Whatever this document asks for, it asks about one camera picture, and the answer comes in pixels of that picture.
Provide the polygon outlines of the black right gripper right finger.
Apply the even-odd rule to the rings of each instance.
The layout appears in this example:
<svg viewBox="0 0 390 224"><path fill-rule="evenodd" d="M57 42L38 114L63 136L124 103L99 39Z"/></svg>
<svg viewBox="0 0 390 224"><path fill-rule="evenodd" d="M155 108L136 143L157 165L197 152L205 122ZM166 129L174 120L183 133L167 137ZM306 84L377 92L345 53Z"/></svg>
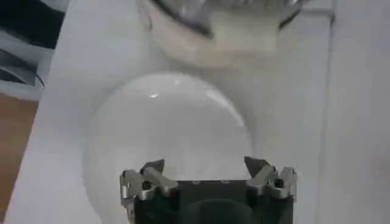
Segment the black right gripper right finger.
<svg viewBox="0 0 390 224"><path fill-rule="evenodd" d="M279 172L265 159L244 157L244 163L251 176L246 184L255 189L257 195L269 194L278 200L291 197L297 200L297 172L293 167L284 167Z"/></svg>

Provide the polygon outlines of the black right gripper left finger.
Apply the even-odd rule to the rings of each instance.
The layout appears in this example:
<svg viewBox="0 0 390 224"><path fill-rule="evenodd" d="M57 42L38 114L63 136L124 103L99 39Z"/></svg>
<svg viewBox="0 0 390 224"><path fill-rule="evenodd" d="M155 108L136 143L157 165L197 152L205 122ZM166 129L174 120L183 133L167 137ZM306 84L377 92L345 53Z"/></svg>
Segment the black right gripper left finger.
<svg viewBox="0 0 390 224"><path fill-rule="evenodd" d="M164 167L165 160L158 159L145 163L139 171L123 170L119 175L121 206L129 209L136 199L152 200L157 191L170 197L179 188L179 182L164 176Z"/></svg>

